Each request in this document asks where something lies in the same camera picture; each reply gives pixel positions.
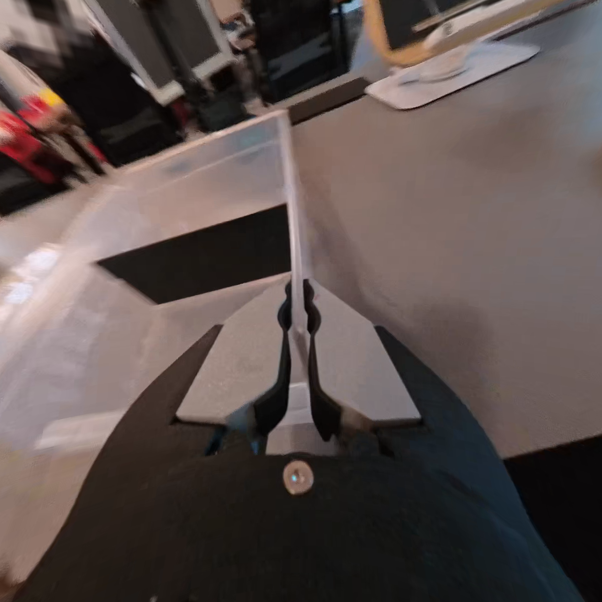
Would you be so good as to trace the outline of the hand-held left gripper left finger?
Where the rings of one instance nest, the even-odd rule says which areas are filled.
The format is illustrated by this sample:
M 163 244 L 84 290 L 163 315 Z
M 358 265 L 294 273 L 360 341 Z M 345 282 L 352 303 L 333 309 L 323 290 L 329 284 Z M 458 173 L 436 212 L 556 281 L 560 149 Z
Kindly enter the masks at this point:
M 278 282 L 222 325 L 176 412 L 183 423 L 266 438 L 288 409 L 291 284 Z

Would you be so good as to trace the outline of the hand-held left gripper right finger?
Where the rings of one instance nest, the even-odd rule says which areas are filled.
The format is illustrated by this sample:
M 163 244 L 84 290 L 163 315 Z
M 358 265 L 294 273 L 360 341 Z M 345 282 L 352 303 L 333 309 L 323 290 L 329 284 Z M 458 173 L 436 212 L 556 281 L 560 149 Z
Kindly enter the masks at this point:
M 324 441 L 346 432 L 416 425 L 421 414 L 376 327 L 316 281 L 304 281 L 308 387 Z

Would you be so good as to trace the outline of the clear plastic bin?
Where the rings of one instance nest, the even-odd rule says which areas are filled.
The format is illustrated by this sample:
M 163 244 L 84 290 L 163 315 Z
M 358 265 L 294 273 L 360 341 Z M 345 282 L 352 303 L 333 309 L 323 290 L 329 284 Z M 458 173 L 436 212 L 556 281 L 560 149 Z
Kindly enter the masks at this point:
M 272 276 L 155 302 L 98 261 L 284 201 L 281 116 L 116 170 L 1 223 L 1 456 L 100 448 L 178 357 Z

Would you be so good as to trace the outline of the red fabric item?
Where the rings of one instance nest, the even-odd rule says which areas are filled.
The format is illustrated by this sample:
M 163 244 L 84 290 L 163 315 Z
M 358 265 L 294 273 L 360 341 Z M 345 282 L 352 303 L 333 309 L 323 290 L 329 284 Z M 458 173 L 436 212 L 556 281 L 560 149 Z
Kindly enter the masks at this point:
M 85 133 L 84 122 L 59 95 L 46 87 L 18 101 L 18 105 L 1 102 L 2 155 L 46 187 L 57 187 L 67 177 L 86 182 L 78 164 L 61 153 L 59 142 L 92 173 L 106 174 L 105 155 Z

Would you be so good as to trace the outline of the grey flight case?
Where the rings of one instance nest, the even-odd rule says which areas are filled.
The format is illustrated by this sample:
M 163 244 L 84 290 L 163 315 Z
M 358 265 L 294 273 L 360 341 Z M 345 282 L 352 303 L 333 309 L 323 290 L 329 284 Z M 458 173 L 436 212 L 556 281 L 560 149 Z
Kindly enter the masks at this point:
M 135 1 L 83 1 L 91 24 L 162 106 L 184 96 L 143 11 Z
M 198 79 L 229 67 L 234 56 L 211 1 L 160 1 L 171 44 Z

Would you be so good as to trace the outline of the black board with wooden edge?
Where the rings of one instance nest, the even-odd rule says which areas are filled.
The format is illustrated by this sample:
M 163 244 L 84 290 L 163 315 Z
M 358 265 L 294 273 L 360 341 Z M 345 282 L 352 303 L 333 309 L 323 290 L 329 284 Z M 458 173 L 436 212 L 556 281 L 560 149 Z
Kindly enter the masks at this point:
M 374 49 L 412 67 L 537 17 L 566 1 L 364 1 Z

